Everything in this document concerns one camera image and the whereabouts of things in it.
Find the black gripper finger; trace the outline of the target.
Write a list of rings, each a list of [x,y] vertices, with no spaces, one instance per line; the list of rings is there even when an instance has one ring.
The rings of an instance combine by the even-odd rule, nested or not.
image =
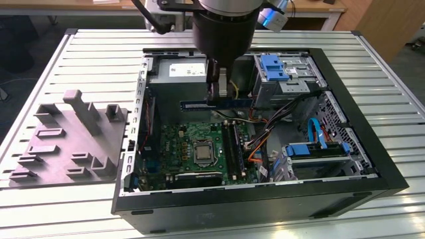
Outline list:
[[[228,98],[228,77],[226,67],[222,67],[219,70],[219,97],[222,99]]]
[[[215,106],[219,101],[219,76],[220,66],[212,59],[207,59],[207,85],[208,85],[208,97],[207,104]]]

